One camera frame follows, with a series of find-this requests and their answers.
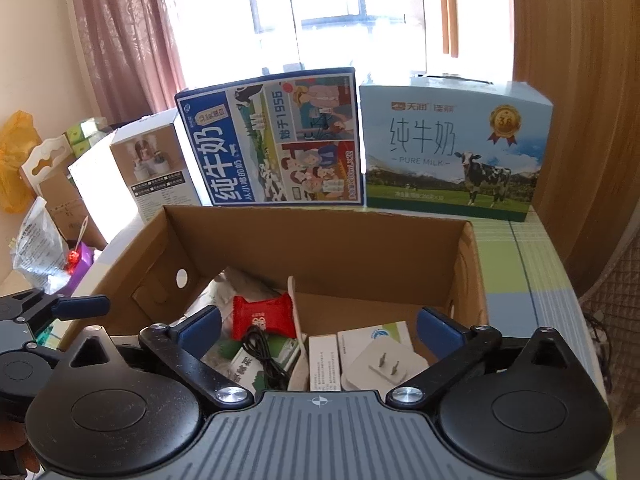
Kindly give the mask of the orange plastic bag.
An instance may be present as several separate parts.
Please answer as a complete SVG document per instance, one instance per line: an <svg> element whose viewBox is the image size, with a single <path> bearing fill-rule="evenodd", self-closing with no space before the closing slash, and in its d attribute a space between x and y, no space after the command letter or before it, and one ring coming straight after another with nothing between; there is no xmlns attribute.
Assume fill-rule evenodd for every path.
<svg viewBox="0 0 640 480"><path fill-rule="evenodd" d="M13 113L1 128L0 200L1 209L8 214L24 212L34 197L21 168L41 142L34 118L22 110Z"/></svg>

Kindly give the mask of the blue cartoon milk carton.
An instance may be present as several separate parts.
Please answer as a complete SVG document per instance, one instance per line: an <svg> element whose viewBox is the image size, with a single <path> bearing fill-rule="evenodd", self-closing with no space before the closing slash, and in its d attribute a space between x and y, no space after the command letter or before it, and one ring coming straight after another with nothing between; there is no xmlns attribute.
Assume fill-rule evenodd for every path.
<svg viewBox="0 0 640 480"><path fill-rule="evenodd" d="M353 68L183 90L175 103L213 205L362 204Z"/></svg>

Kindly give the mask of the brown cardboard box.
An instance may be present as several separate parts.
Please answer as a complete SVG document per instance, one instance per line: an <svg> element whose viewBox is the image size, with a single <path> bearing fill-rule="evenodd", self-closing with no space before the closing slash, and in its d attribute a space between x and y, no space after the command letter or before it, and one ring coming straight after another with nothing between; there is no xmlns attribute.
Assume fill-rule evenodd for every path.
<svg viewBox="0 0 640 480"><path fill-rule="evenodd" d="M488 320L469 222L345 208L168 206L96 284L111 301L98 324L133 335L174 322L227 269L275 290L293 287L310 336L414 324L424 307L463 326Z"/></svg>

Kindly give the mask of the white power adapter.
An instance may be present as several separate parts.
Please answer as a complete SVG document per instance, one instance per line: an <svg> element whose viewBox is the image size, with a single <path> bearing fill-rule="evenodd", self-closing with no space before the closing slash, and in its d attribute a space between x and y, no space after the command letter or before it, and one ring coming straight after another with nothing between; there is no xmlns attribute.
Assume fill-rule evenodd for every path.
<svg viewBox="0 0 640 480"><path fill-rule="evenodd" d="M390 337L372 340L344 370L341 381L346 391L375 391L386 394L428 367L423 356Z"/></svg>

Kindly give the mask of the pure milk cow carton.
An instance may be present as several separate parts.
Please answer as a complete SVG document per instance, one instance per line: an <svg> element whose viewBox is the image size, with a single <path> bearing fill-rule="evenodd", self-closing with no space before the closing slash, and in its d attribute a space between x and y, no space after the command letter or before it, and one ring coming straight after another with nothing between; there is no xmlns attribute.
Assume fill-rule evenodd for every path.
<svg viewBox="0 0 640 480"><path fill-rule="evenodd" d="M526 82L414 77L360 89L370 207L524 221L553 105Z"/></svg>

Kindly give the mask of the clear plastic bag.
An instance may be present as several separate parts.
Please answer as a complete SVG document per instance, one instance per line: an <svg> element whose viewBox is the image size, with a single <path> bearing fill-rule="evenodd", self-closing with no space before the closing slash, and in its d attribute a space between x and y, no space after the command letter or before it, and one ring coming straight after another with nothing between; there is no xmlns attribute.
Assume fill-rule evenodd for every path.
<svg viewBox="0 0 640 480"><path fill-rule="evenodd" d="M68 246L53 222L47 202L32 203L10 248L12 268L33 288L54 294L70 280L66 271Z"/></svg>

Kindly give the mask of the white barcode carton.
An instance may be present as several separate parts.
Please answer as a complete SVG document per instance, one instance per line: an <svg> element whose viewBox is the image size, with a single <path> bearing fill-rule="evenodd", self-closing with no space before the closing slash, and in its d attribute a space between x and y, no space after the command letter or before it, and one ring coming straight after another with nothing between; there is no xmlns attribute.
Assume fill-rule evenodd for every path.
<svg viewBox="0 0 640 480"><path fill-rule="evenodd" d="M372 340L381 337L393 338L413 350L405 321L312 336L309 339L309 389L318 392L346 391L341 381L344 370Z"/></svg>

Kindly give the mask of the white appliance product box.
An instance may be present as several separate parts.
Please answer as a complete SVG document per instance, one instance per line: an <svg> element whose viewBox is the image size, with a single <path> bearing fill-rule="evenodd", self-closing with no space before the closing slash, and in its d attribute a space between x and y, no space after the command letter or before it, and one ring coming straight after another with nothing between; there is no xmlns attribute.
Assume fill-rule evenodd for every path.
<svg viewBox="0 0 640 480"><path fill-rule="evenodd" d="M109 242L134 219L151 221L165 206L206 203L178 110L121 126L70 166L80 196Z"/></svg>

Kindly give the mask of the brown quilted chair cushion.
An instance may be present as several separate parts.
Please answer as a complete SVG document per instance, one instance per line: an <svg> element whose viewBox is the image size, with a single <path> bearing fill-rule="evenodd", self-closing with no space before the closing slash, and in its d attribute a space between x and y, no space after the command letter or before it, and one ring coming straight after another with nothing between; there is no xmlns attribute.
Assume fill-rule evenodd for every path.
<svg viewBox="0 0 640 480"><path fill-rule="evenodd" d="M603 381L621 434L639 419L639 237L634 236L597 283L582 296L587 318L599 325Z"/></svg>

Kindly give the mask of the pink curtain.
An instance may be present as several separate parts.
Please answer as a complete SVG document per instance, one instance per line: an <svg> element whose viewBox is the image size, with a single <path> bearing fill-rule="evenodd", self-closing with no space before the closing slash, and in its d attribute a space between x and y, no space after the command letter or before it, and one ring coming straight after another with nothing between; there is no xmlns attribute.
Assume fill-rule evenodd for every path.
<svg viewBox="0 0 640 480"><path fill-rule="evenodd" d="M112 122L167 110L186 88L168 0L72 0L96 104Z"/></svg>

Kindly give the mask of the red snack packet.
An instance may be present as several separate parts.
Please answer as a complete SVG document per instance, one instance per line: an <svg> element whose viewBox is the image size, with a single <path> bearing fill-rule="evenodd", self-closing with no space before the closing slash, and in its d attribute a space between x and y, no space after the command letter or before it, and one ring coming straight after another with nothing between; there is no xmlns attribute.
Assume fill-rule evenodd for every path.
<svg viewBox="0 0 640 480"><path fill-rule="evenodd" d="M286 292L280 296L259 301L248 301L242 296L234 296L231 337L240 341L252 326L270 335L296 338L291 296Z"/></svg>

